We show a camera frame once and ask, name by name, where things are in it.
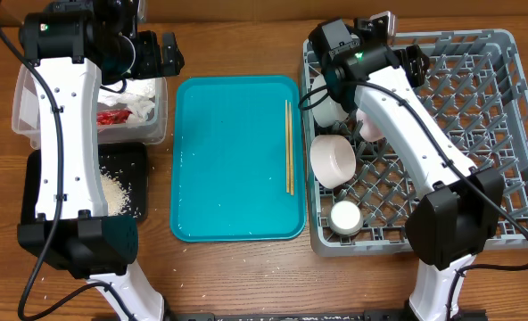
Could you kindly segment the large pink plate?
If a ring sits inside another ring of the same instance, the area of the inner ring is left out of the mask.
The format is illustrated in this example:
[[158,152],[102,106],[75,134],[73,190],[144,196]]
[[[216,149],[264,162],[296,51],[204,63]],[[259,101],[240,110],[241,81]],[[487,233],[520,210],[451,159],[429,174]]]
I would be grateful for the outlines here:
[[357,123],[361,124],[360,136],[367,142],[373,143],[384,138],[384,134],[373,120],[361,109],[356,110]]

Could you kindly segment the grey bowl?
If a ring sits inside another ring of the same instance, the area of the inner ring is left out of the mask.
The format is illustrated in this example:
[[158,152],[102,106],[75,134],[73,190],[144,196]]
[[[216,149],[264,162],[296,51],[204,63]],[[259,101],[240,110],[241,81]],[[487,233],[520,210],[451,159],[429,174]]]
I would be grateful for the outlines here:
[[[319,75],[314,79],[311,90],[320,88],[326,84],[324,76]],[[326,90],[317,92],[309,98],[309,103],[316,103],[320,98],[327,94]],[[322,128],[331,127],[337,121],[344,121],[348,118],[348,113],[342,106],[334,101],[329,95],[327,98],[311,109],[314,120]]]

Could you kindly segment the small pink bowl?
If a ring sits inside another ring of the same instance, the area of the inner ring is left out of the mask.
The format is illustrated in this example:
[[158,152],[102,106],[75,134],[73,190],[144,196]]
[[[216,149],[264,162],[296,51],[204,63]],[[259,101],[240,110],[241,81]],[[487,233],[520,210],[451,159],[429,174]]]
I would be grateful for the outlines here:
[[327,189],[348,182],[356,172],[355,153],[343,136],[316,136],[311,143],[309,159],[317,181]]

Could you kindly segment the wooden chopstick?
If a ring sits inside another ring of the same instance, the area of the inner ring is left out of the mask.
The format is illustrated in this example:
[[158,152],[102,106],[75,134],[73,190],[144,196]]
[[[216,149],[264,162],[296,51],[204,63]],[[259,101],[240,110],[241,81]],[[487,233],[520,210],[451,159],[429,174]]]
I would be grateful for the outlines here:
[[285,100],[285,184],[286,192],[291,192],[290,157],[289,157],[289,103]]
[[289,177],[290,177],[290,195],[294,196],[294,168],[293,168],[293,113],[292,103],[288,102],[287,107],[288,122],[288,156],[289,156]]

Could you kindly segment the white cup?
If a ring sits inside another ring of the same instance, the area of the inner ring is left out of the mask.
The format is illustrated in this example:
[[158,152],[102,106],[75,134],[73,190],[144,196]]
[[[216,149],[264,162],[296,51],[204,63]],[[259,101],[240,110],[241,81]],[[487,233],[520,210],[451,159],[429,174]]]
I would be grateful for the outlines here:
[[328,226],[338,235],[355,235],[363,226],[363,216],[359,207],[350,201],[337,202],[328,217]]

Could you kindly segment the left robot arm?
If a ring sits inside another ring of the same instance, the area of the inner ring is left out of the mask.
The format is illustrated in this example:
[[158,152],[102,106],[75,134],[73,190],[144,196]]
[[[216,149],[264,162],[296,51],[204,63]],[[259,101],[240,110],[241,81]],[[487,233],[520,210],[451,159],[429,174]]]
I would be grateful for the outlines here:
[[171,320],[166,299],[138,265],[136,221],[110,216],[100,178],[99,90],[129,78],[176,76],[184,67],[173,34],[141,31],[140,1],[55,1],[29,13],[11,52],[37,89],[37,202],[17,227],[38,265],[96,289],[122,320]]

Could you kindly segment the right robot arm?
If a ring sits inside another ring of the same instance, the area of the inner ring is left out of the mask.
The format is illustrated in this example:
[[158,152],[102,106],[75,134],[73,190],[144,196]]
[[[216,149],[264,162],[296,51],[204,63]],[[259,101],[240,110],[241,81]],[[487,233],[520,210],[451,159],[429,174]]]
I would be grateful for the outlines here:
[[319,23],[309,42],[324,84],[299,101],[303,111],[324,100],[365,114],[390,144],[410,176],[418,203],[405,231],[418,256],[415,290],[400,313],[403,320],[484,320],[482,311],[462,311],[458,296],[476,256],[507,218],[503,176],[479,169],[444,134],[416,95],[429,59],[418,45],[390,47],[395,19],[384,12],[347,24]]

